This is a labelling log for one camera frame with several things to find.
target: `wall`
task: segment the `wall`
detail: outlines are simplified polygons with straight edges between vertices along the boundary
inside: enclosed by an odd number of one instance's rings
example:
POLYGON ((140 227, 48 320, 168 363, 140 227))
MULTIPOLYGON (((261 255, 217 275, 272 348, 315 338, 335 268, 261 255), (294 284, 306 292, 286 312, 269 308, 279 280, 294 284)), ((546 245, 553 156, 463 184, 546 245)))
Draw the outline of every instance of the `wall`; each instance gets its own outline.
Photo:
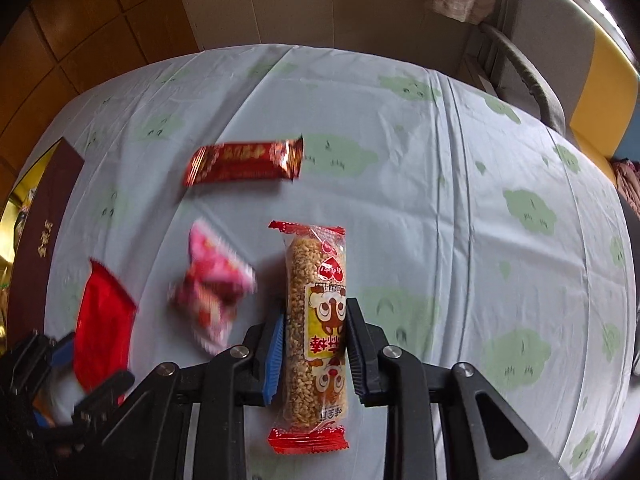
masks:
POLYGON ((472 26, 424 0, 183 0, 202 49, 293 43, 367 52, 454 75, 472 26))
POLYGON ((0 44, 0 203, 73 97, 197 49, 181 0, 32 0, 0 44))

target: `snack wrapper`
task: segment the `snack wrapper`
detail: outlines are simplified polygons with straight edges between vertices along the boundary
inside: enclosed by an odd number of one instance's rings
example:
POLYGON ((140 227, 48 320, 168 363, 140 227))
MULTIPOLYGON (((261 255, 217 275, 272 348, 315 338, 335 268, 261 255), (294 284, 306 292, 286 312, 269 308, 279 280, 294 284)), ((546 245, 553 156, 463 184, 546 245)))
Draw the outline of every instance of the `snack wrapper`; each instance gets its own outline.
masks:
POLYGON ((91 275, 78 312, 73 358, 74 374, 87 393, 118 370, 127 369, 137 311, 118 279, 100 262, 90 262, 91 275))
POLYGON ((284 454, 346 449, 344 229, 273 221, 287 247, 285 403, 271 447, 284 454))
POLYGON ((189 232, 189 255, 175 304, 191 318, 198 343, 217 355, 227 348, 236 304, 255 291, 255 273, 202 219, 189 232))
POLYGON ((193 186, 225 180, 284 178, 300 174, 303 141, 226 142, 203 146, 193 154, 183 184, 193 186))

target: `red candy wrapper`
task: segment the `red candy wrapper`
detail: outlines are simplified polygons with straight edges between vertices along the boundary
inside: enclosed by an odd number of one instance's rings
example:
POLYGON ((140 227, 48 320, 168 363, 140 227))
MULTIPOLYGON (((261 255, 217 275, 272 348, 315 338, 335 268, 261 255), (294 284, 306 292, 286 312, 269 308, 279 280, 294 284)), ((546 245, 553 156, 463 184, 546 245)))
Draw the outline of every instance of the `red candy wrapper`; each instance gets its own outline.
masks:
POLYGON ((226 142, 203 146, 193 154, 183 184, 284 178, 294 180, 300 174, 303 141, 226 142))
POLYGON ((91 260, 74 341, 74 373, 87 393, 118 370, 127 369, 136 310, 118 280, 91 260))
POLYGON ((268 442, 283 454, 346 449, 344 229, 271 222, 287 247, 283 420, 268 442))

